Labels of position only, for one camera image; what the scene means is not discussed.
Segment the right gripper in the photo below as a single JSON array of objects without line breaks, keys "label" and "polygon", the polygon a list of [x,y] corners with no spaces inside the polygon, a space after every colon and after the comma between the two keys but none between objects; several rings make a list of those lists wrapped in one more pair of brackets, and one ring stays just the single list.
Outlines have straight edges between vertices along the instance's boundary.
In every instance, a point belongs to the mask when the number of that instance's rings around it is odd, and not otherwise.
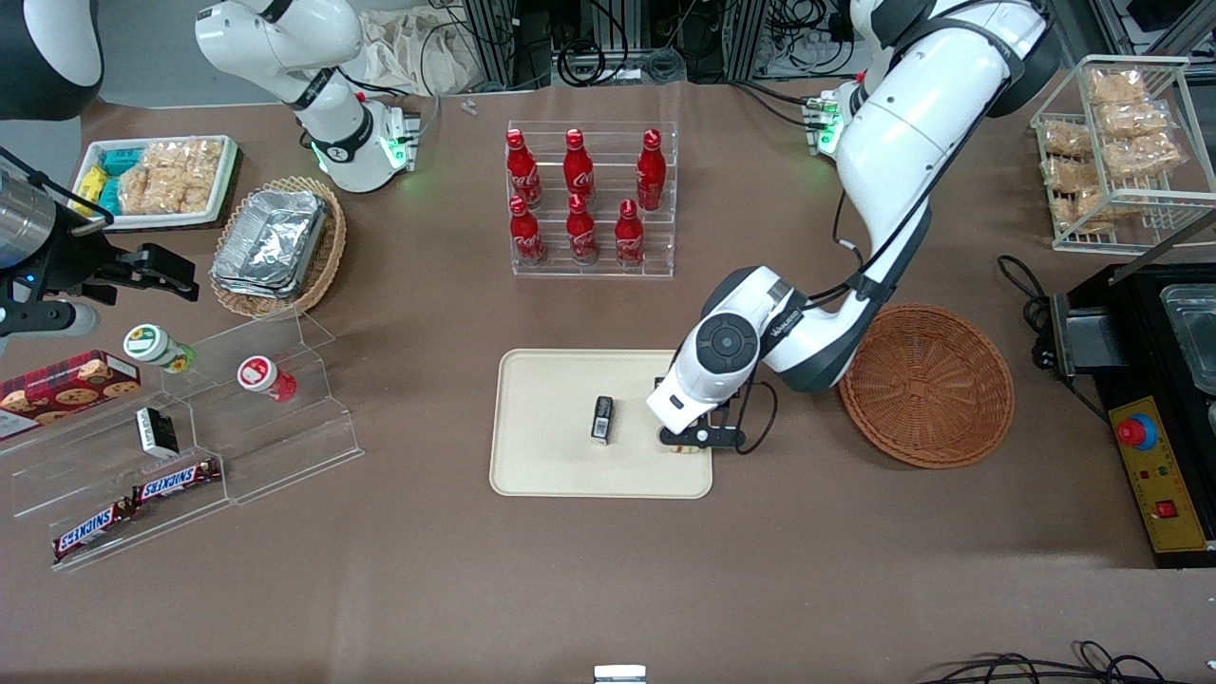
[{"label": "right gripper", "polygon": [[161,245],[143,245],[140,275],[134,258],[134,253],[109,245],[101,232],[88,237],[55,232],[33,256],[2,269],[2,303],[73,295],[112,305],[118,287],[169,292],[187,302],[199,299],[195,260]]}]

